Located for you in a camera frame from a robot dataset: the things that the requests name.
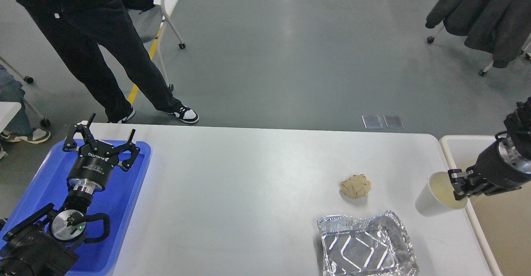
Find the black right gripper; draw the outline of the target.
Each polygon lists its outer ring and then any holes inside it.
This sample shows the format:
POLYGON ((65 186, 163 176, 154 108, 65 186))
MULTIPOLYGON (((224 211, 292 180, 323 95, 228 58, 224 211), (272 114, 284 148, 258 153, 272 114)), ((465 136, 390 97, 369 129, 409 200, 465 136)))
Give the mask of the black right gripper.
POLYGON ((530 182, 530 146, 497 138, 466 171, 447 171, 457 201, 470 196, 492 196, 521 189, 530 182))

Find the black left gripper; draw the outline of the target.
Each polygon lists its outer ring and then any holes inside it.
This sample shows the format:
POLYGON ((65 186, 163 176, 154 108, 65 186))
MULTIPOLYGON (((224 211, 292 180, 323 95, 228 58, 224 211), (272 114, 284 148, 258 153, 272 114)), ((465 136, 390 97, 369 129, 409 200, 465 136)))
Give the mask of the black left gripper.
POLYGON ((64 139, 62 150, 69 152, 78 150, 78 157, 67 177, 69 190, 81 190, 81 187, 87 188, 85 192, 93 194, 94 192, 104 191, 112 174, 114 167, 119 167, 127 172, 135 163, 140 149, 133 143, 135 129, 132 129, 128 140, 121 145, 112 146, 108 142, 99 142, 97 144, 90 126, 95 119, 95 113, 92 113, 86 124, 81 122, 70 126, 64 139), (74 140, 75 134, 81 134, 85 145, 78 149, 74 140), (120 154, 129 152, 127 159, 119 159, 120 154))

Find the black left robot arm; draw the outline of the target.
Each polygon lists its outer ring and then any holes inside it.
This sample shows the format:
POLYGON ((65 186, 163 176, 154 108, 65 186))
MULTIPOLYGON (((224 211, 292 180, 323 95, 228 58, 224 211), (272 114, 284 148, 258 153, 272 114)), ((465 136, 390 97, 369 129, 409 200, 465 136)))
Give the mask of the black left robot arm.
POLYGON ((94 118, 72 125, 65 137, 62 150, 75 151, 76 160, 65 177, 68 194, 60 208, 49 203, 2 237, 2 276, 64 276, 78 261, 78 247, 109 237, 110 216, 89 214, 89 206, 94 194, 106 189, 114 168, 132 168, 140 148, 133 142, 135 129, 118 146, 97 140, 90 130, 94 118))

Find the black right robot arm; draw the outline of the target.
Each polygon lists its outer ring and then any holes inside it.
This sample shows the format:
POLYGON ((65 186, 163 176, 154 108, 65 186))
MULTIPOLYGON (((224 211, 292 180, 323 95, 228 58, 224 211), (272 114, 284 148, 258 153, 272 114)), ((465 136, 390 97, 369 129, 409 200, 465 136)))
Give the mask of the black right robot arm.
POLYGON ((530 181, 531 99, 517 102, 503 123, 506 130, 495 135, 473 166, 448 170, 455 200, 519 190, 530 181))

